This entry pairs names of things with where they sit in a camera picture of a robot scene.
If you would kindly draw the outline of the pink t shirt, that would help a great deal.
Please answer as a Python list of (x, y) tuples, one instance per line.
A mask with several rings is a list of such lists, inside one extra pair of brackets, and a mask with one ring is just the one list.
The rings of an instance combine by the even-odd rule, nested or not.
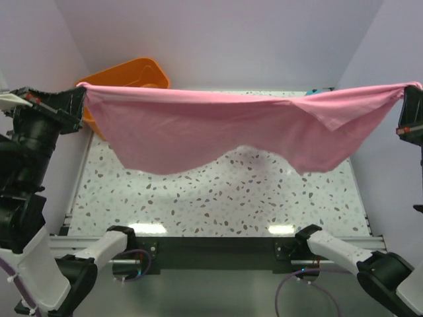
[(279, 155), (300, 174), (350, 157), (404, 96), (405, 84), (281, 98), (82, 83), (84, 105), (126, 168), (177, 174), (240, 146)]

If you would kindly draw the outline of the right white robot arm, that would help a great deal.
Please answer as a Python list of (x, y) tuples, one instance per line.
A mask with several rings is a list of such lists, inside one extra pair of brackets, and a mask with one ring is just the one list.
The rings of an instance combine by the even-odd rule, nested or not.
[[(422, 88), (405, 88), (396, 134), (420, 147), (422, 167)], [(422, 263), (413, 268), (396, 253), (358, 248), (317, 225), (300, 230), (295, 239), (299, 258), (329, 259), (355, 275), (362, 289), (395, 316), (422, 316)]]

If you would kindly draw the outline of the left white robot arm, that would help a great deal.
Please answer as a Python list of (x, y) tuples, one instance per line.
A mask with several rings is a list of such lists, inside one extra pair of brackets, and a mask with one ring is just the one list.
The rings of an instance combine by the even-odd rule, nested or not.
[(1, 267), (21, 293), (15, 308), (29, 316), (71, 316), (112, 258), (132, 258), (135, 232), (113, 226), (83, 251), (55, 258), (41, 196), (58, 137), (81, 129), (86, 90), (58, 93), (29, 87), (1, 95), (13, 128), (1, 137)]

